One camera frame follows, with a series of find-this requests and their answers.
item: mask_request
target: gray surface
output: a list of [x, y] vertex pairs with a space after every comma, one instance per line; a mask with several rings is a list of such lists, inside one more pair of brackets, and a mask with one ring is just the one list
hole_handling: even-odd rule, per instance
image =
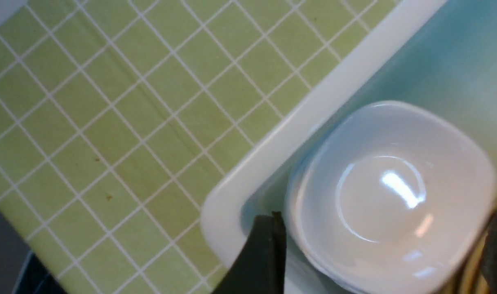
[[0, 214], [0, 294], [11, 294], [29, 248]]

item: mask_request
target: green tiled surface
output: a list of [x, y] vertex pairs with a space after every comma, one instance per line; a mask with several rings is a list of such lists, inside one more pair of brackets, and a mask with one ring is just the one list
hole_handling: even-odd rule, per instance
[[0, 26], [1, 212], [70, 294], [210, 292], [208, 192], [395, 3], [30, 0]]

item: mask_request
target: bowl rim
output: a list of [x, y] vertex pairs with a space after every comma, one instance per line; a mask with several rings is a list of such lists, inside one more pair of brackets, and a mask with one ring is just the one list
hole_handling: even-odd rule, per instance
[[[465, 135], [465, 133], [459, 130], [459, 128], [457, 128], [455, 125], [446, 121], [445, 119], [442, 119], [441, 117], [435, 115], [430, 111], [427, 111], [423, 108], [414, 106], [406, 102], [384, 100], [368, 104], [366, 106], [359, 108], [355, 112], [351, 113], [340, 125], [338, 125], [337, 128], [330, 131], [330, 134], [325, 138], [323, 138], [324, 141], [319, 144], [319, 148], [315, 152], [306, 156], [306, 158], [301, 160], [295, 167], [293, 167], [293, 170], [290, 173], [288, 187], [295, 186], [299, 188], [298, 189], [287, 188], [286, 191], [285, 207], [286, 209], [289, 208], [293, 209], [292, 212], [286, 212], [286, 214], [290, 215], [288, 219], [292, 221], [291, 224], [288, 223], [287, 225], [293, 226], [294, 235], [295, 235], [293, 236], [293, 238], [295, 239], [296, 244], [299, 246], [301, 251], [303, 251], [308, 261], [316, 269], [318, 269], [323, 274], [329, 276], [331, 279], [337, 281], [337, 283], [342, 282], [343, 284], [340, 284], [340, 286], [346, 288], [347, 290], [355, 291], [355, 289], [358, 289], [365, 292], [371, 291], [371, 289], [361, 289], [359, 285], [355, 285], [351, 281], [347, 281], [347, 279], [345, 279], [345, 277], [340, 274], [340, 271], [338, 271], [337, 266], [333, 266], [328, 262], [326, 262], [325, 259], [320, 257], [316, 253], [316, 251], [312, 249], [312, 245], [308, 242], [308, 239], [305, 237], [305, 232], [302, 226], [301, 212], [302, 212], [302, 203], [304, 203], [305, 201], [304, 199], [305, 193], [297, 193], [297, 190], [304, 188], [304, 186], [308, 183], [308, 179], [305, 178], [304, 176], [307, 175], [311, 169], [313, 169], [312, 166], [316, 163], [316, 159], [319, 159], [319, 156], [321, 156], [320, 150], [323, 148], [325, 144], [328, 143], [330, 137], [338, 129], [343, 128], [347, 123], [359, 117], [361, 113], [365, 111], [370, 111], [371, 109], [378, 107], [397, 108], [396, 111], [408, 111], [426, 119], [431, 123], [436, 123], [446, 131], [450, 132], [450, 134], [453, 134], [453, 136], [455, 136], [457, 139], [461, 140], [462, 142], [465, 142], [474, 151], [474, 153], [478, 155], [477, 161], [484, 163], [483, 169], [487, 171], [486, 174], [487, 181], [490, 182], [487, 190], [487, 195], [491, 197], [486, 197], [486, 201], [484, 203], [486, 203], [487, 205], [479, 207], [479, 209], [481, 210], [482, 217], [479, 218], [477, 222], [475, 222], [475, 227], [473, 227], [471, 232], [465, 237], [465, 239], [461, 243], [459, 243], [459, 247], [454, 252], [453, 255], [454, 258], [452, 259], [452, 262], [448, 264], [448, 266], [446, 267], [447, 272], [443, 272], [440, 279], [435, 280], [436, 285], [434, 285], [433, 288], [431, 289], [431, 291], [433, 292], [439, 289], [439, 287], [442, 286], [442, 283], [448, 280], [450, 276], [452, 276], [452, 274], [459, 268], [459, 266], [462, 264], [463, 260], [465, 259], [467, 253], [474, 246], [475, 240], [482, 233], [483, 228], [485, 227], [488, 221], [492, 204], [497, 196], [497, 173], [495, 171], [493, 163], [491, 162], [491, 159], [489, 158], [489, 156], [487, 155], [484, 149], [482, 149], [472, 138]], [[426, 280], [421, 281], [421, 285], [426, 283], [427, 283]]]

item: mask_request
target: white ceramic bowl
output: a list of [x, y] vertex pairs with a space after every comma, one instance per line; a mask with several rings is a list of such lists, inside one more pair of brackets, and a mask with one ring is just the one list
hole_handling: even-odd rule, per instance
[[493, 165], [450, 123], [403, 102], [361, 108], [293, 174], [286, 223], [353, 292], [426, 294], [461, 264], [495, 197]]

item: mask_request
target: white tray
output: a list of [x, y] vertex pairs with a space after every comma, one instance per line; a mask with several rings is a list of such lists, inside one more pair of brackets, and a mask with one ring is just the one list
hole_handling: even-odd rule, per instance
[[[295, 159], [366, 100], [340, 109], [445, 2], [398, 4], [209, 194], [202, 208], [202, 231], [225, 266], [230, 267], [241, 251], [253, 217], [281, 209], [288, 169]], [[286, 266], [288, 294], [344, 292], [313, 269], [291, 241]]]

